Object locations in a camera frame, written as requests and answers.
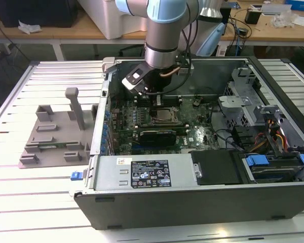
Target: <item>floor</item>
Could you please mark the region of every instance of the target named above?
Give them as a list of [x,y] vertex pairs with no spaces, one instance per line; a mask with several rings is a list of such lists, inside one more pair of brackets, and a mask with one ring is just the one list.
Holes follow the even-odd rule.
[[[101,60],[108,56],[118,56],[120,48],[127,45],[99,45],[99,57]],[[40,61],[54,61],[55,54],[50,45],[22,45],[20,50],[30,60]],[[92,45],[63,45],[63,52],[67,60],[95,60],[94,49]],[[140,55],[140,48],[124,51],[125,57],[138,57]],[[230,51],[228,55],[234,55],[234,50]],[[269,50],[270,58],[281,58],[285,54],[284,50],[276,52]],[[247,47],[241,56],[252,56],[253,48]],[[291,55],[292,63],[304,73],[304,48],[296,48]],[[28,61],[20,54],[14,47],[9,56],[0,54],[0,106],[18,82],[28,66]]]

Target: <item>power supply label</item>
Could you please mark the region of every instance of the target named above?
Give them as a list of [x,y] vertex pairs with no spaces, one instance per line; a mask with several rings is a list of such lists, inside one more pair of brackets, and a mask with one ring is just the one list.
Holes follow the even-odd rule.
[[151,188],[171,186],[170,169],[167,160],[132,161],[131,186]]

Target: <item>white box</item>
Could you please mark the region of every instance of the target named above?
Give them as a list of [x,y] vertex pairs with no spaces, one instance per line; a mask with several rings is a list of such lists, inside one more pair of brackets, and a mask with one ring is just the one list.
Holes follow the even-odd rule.
[[115,0],[78,1],[107,39],[140,30],[147,31],[147,19],[119,11]]

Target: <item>motherboard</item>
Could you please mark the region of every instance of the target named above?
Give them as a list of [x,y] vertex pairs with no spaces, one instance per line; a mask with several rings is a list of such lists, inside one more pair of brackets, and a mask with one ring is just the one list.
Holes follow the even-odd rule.
[[220,148],[208,123],[209,103],[200,97],[190,97],[172,104],[157,111],[137,100],[115,104],[111,110],[115,155],[174,154]]

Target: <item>yellow wire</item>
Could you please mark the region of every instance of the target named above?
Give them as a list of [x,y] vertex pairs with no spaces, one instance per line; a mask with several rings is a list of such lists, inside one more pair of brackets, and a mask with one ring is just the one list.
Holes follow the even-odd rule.
[[276,134],[276,136],[279,137],[282,140],[282,146],[283,146],[283,149],[285,149],[283,137],[280,136],[279,134]]
[[259,143],[256,147],[254,147],[253,149],[251,149],[250,152],[255,151],[256,149],[260,148],[260,147],[263,146],[266,142],[267,142],[267,140],[262,141],[262,142]]

